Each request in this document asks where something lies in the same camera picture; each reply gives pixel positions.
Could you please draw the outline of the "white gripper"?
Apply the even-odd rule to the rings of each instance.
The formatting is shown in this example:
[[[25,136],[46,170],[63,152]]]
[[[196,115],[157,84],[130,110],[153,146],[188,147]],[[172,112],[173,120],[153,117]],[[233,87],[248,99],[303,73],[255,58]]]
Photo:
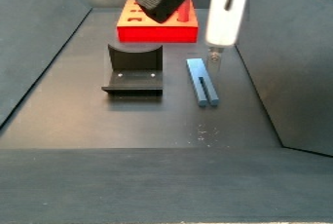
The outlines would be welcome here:
[[[212,0],[206,42],[210,46],[208,69],[216,80],[224,48],[236,44],[248,0]]]

